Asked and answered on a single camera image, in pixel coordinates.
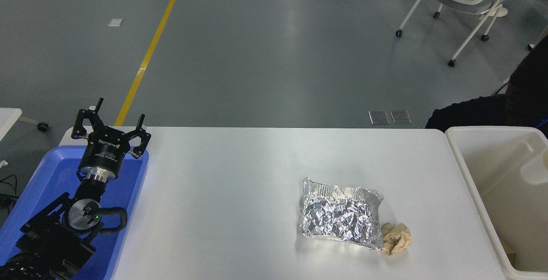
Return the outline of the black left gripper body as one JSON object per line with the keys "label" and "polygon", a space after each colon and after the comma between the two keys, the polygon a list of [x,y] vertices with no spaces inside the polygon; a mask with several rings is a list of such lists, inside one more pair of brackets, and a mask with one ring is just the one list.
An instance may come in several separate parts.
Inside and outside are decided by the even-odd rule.
{"label": "black left gripper body", "polygon": [[79,138],[87,140],[87,146],[80,161],[79,171],[90,172],[100,168],[109,172],[120,172],[125,154],[129,151],[128,133],[115,128],[94,130],[89,135],[85,129],[79,130]]}

